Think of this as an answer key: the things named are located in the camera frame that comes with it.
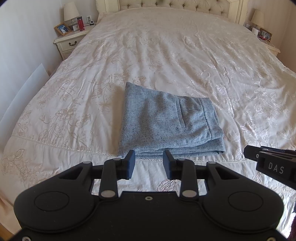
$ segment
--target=white floral bedspread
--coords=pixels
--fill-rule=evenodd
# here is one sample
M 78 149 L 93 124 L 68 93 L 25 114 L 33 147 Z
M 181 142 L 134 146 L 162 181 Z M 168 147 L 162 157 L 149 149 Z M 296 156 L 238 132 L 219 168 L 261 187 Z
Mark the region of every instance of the white floral bedspread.
M 295 191 L 258 173 L 242 153 L 248 144 L 295 149 L 296 74 L 243 26 L 183 9 L 128 9 L 103 17 L 20 117 L 0 163 L 2 198 L 13 203 L 24 189 L 71 166 L 116 156 L 127 81 L 209 97 L 226 153 L 194 161 L 221 162 L 275 190 L 285 204 L 278 230 L 289 234 Z M 178 189 L 155 160 L 137 160 L 132 180 L 118 183 L 130 191 Z M 4 216 L 0 222 L 5 225 Z

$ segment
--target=alarm clock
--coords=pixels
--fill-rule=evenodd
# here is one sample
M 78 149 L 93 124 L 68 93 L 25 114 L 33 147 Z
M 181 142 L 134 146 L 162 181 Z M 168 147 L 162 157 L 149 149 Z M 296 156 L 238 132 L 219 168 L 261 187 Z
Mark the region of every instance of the alarm clock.
M 76 25 L 73 26 L 73 31 L 75 32 L 75 31 L 77 31 L 77 30 L 79 30 L 79 26 L 78 26 L 78 24 L 76 24 Z

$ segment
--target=photograph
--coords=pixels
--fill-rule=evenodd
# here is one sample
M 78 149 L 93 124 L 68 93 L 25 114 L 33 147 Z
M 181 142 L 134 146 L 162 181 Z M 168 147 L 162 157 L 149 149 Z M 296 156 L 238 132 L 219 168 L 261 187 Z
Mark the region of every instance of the photograph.
M 65 24 L 65 23 L 61 23 L 58 26 L 55 27 L 55 29 L 62 35 L 65 36 L 66 34 L 68 34 L 69 32 L 71 32 L 72 30 Z
M 266 31 L 265 29 L 261 28 L 260 32 L 258 34 L 258 37 L 261 38 L 262 40 L 270 42 L 271 37 L 272 37 L 272 33 L 270 33 L 268 31 Z

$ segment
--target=wooden floor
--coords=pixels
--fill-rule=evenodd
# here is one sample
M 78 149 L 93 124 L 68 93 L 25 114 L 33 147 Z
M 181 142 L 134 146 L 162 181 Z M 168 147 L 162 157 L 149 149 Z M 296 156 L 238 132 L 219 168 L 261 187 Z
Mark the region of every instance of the wooden floor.
M 5 241 L 9 240 L 13 234 L 0 224 L 0 237 Z

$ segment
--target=white nightstand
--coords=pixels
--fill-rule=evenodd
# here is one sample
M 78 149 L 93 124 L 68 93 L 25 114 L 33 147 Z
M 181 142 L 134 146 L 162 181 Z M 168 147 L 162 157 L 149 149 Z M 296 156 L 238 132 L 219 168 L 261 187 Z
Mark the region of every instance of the white nightstand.
M 265 44 L 268 48 L 269 48 L 269 50 L 270 50 L 270 52 L 273 54 L 273 55 L 275 55 L 275 56 L 277 56 L 281 51 L 278 49 L 278 48 L 276 48 L 272 43 L 270 43 L 269 41 L 264 41 L 264 40 L 262 40 L 262 39 L 260 39 L 260 38 L 258 38 L 263 44 Z
M 75 32 L 72 31 L 71 33 L 69 33 L 65 36 L 58 37 L 54 41 L 54 44 L 57 45 L 63 60 L 65 60 L 66 58 L 68 58 L 70 56 L 70 54 L 77 47 L 79 42 L 85 37 L 85 35 L 87 35 L 90 32 L 90 30 L 92 30 L 94 28 L 94 26 L 96 26 L 96 25 L 85 26 L 84 31 L 80 31 L 80 30 L 75 31 Z

